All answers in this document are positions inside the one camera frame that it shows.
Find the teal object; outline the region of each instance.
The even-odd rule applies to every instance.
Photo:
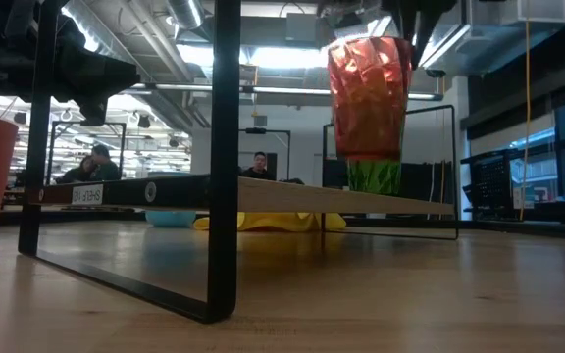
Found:
[[[155,172],[149,177],[187,176],[181,172]],[[146,211],[145,220],[154,227],[191,227],[195,222],[195,211]]]

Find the black metal frame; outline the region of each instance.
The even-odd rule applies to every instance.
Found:
[[[239,132],[250,134],[249,130],[242,128]],[[289,167],[291,166],[291,130],[269,130],[266,129],[264,134],[268,133],[284,133],[286,134],[286,178],[289,179]]]
[[[66,2],[66,0],[45,0],[40,5],[31,108],[32,124],[29,128],[27,148],[26,192],[28,195],[36,190],[42,190],[45,181],[57,19]],[[215,6],[216,13],[225,15],[216,17],[215,27],[211,175],[210,180],[207,180],[210,192],[215,197],[207,195],[211,216],[207,300],[189,298],[39,251],[41,207],[30,204],[28,198],[24,204],[19,232],[19,251],[22,254],[98,281],[201,323],[213,323],[228,317],[234,311],[236,297],[238,156],[233,151],[238,150],[238,133],[227,132],[239,130],[239,97],[236,88],[239,86],[241,2],[216,1]]]
[[[79,126],[83,126],[84,122],[63,122],[63,121],[54,121],[51,124],[51,134],[50,134],[50,139],[49,139],[49,157],[47,159],[47,174],[45,176],[45,184],[49,185],[50,180],[51,180],[51,170],[52,170],[52,164],[53,164],[53,159],[54,159],[54,145],[56,144],[56,139],[62,134],[62,133],[56,133],[56,126],[58,125],[68,125],[68,126],[72,126],[72,125],[79,125]],[[121,136],[121,140],[122,140],[122,147],[119,151],[119,175],[121,175],[124,172],[124,149],[126,148],[126,127],[128,126],[126,123],[104,123],[105,126],[121,126],[122,127],[122,136]]]
[[[457,187],[457,141],[455,136],[455,107],[452,105],[441,105],[431,108],[423,108],[423,109],[415,109],[411,111],[407,111],[405,115],[406,117],[415,114],[422,114],[440,110],[450,110],[450,118],[451,118],[451,139],[452,139],[452,188],[453,188],[453,206],[454,206],[454,223],[455,228],[455,237],[454,238],[445,238],[445,237],[436,237],[436,236],[415,236],[416,238],[421,239],[432,239],[432,240],[457,240],[459,239],[459,190]],[[324,173],[324,162],[327,160],[328,154],[328,128],[333,126],[333,124],[326,124],[322,127],[322,187],[324,187],[325,183],[325,173]],[[402,221],[392,221],[392,220],[364,220],[358,219],[354,221],[355,227],[416,227],[416,223],[423,225],[426,221],[411,221],[411,222],[402,222]],[[326,224],[326,215],[322,214],[322,225]],[[322,246],[324,247],[325,244],[325,234],[327,232],[341,232],[341,231],[326,231],[325,227],[322,227]],[[366,232],[350,232],[346,231],[346,233],[350,234],[365,234],[365,235],[379,235],[376,233],[366,233]],[[408,235],[399,235],[399,234],[385,234],[385,236],[398,236],[398,237],[411,237]]]

